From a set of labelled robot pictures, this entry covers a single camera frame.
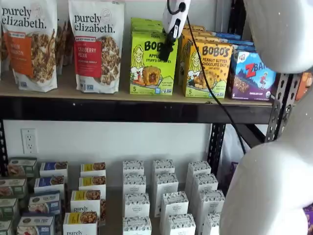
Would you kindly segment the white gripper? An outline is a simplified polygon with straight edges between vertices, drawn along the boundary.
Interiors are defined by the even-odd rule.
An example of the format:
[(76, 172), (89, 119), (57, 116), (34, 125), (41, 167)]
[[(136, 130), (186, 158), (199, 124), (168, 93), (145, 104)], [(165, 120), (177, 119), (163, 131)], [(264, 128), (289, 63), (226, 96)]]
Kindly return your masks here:
[(190, 4), (191, 0), (167, 1), (162, 17), (165, 41), (160, 49), (161, 60), (168, 60), (173, 52), (175, 42), (185, 26)]

